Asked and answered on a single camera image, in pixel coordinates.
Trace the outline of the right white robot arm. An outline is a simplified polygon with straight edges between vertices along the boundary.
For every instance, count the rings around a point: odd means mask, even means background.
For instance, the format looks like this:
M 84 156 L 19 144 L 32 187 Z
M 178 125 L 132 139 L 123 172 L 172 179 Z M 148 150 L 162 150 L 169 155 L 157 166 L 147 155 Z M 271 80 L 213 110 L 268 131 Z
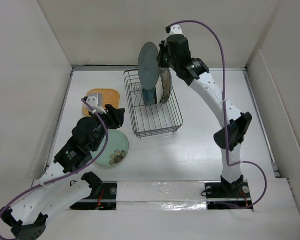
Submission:
M 205 63 L 199 58 L 191 57 L 188 40 L 183 34 L 168 36 L 160 42 L 159 48 L 158 65 L 172 68 L 177 77 L 203 99 L 221 126 L 213 138 L 222 154 L 221 192 L 231 197 L 243 183 L 240 167 L 241 143 L 252 121 L 252 115 L 249 112 L 243 113 L 223 97 L 223 92 Z

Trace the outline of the grey-blue round plate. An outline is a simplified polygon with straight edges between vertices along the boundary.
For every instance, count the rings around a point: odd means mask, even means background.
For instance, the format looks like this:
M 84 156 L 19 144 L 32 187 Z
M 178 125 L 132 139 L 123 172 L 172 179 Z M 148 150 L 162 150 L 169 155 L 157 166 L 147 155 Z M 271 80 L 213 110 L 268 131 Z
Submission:
M 157 47 L 153 42 L 146 42 L 138 56 L 138 75 L 142 87 L 151 90 L 155 87 L 159 78 L 160 68 L 156 57 Z

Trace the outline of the blue floral white plate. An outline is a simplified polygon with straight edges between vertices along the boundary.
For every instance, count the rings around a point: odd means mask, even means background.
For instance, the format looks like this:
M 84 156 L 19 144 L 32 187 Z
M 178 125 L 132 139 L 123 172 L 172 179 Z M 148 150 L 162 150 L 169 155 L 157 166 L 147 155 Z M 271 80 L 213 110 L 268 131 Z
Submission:
M 160 69 L 160 79 L 162 83 L 162 97 L 160 100 L 161 104 L 166 104 L 169 100 L 172 91 L 172 77 L 169 68 Z

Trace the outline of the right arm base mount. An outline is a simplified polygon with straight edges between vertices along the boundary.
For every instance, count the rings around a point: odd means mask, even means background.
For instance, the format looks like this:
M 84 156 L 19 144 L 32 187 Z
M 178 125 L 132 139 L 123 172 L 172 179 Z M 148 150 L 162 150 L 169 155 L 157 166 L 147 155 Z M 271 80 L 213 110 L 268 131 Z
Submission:
M 206 182 L 201 196 L 206 198 L 208 210 L 229 210 L 252 204 L 248 183 L 245 181 L 233 192 L 225 192 L 220 182 Z

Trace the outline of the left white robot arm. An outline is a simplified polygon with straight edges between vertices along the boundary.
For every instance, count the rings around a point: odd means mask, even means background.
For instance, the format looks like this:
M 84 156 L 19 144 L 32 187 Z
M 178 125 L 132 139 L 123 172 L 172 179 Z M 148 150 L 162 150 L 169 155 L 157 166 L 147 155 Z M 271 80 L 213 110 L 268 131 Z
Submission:
M 0 221 L 10 227 L 14 239 L 36 240 L 46 229 L 47 220 L 77 201 L 101 194 L 102 180 L 93 172 L 84 172 L 80 180 L 64 192 L 62 181 L 83 172 L 104 152 L 109 130 L 123 126 L 124 108 L 106 104 L 101 113 L 91 108 L 81 118 L 71 137 L 55 155 L 38 184 L 20 193 L 0 210 Z

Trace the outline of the teal scalloped plate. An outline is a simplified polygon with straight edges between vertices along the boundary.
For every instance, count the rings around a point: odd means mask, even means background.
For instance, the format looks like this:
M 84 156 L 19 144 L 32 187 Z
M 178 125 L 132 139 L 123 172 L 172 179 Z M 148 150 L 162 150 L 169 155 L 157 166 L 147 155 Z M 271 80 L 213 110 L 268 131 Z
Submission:
M 157 103 L 155 88 L 152 88 L 150 90 L 143 89 L 142 90 L 142 97 L 143 97 L 144 104 L 146 106 Z

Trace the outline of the light green flower plate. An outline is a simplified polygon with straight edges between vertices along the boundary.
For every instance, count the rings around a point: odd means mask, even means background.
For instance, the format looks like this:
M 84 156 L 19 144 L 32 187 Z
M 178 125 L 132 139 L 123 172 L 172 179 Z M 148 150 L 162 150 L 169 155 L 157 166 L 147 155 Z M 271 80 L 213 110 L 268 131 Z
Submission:
M 126 135 L 119 130 L 110 129 L 106 148 L 94 163 L 103 167 L 115 166 L 125 159 L 128 150 L 129 141 Z

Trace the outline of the orange woven plate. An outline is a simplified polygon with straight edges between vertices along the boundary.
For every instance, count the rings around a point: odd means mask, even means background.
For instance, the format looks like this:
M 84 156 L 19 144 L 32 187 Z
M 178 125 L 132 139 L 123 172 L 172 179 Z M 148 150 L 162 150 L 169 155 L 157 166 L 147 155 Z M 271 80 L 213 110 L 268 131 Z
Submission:
M 105 109 L 105 105 L 112 105 L 114 108 L 118 108 L 119 107 L 119 100 L 120 100 L 120 94 L 117 90 L 115 89 L 112 89 L 112 88 L 94 88 L 94 89 L 91 89 L 90 91 L 87 92 L 86 94 L 86 97 L 91 94 L 91 93 L 100 93 L 102 94 L 102 100 L 103 100 L 103 107 Z M 89 109 L 87 109 L 85 107 L 86 105 L 83 104 L 83 107 L 82 107 L 82 113 L 85 115 L 85 116 L 88 116 L 91 111 Z

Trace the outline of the orange rimmed petal plate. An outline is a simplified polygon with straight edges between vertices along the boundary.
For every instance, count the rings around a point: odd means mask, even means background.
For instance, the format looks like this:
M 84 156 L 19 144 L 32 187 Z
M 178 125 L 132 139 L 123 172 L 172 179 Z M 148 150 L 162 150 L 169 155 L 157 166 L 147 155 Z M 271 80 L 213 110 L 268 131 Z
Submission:
M 163 86 L 161 77 L 158 77 L 157 83 L 155 85 L 155 103 L 159 104 L 163 96 Z

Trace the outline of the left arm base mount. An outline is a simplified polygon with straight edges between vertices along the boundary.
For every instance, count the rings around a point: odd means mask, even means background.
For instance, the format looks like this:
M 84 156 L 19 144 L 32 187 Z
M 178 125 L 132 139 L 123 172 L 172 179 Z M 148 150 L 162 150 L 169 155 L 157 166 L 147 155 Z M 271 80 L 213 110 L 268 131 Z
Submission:
M 89 196 L 71 205 L 71 210 L 116 210 L 117 181 L 102 181 L 91 171 L 84 173 L 81 180 L 86 181 L 92 190 Z

